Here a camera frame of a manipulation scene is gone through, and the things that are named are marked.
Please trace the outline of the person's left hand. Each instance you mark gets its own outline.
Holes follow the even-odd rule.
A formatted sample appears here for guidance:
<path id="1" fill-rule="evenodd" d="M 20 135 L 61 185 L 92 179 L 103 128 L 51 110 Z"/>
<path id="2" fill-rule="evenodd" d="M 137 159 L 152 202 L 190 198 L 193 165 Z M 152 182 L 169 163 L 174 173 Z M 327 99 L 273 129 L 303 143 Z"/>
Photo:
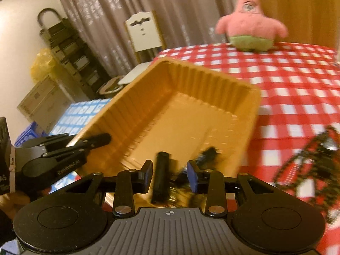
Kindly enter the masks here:
<path id="1" fill-rule="evenodd" d="M 24 192 L 6 193 L 1 195 L 1 211 L 3 211 L 10 220 L 13 220 L 18 211 L 30 202 L 30 197 Z"/>

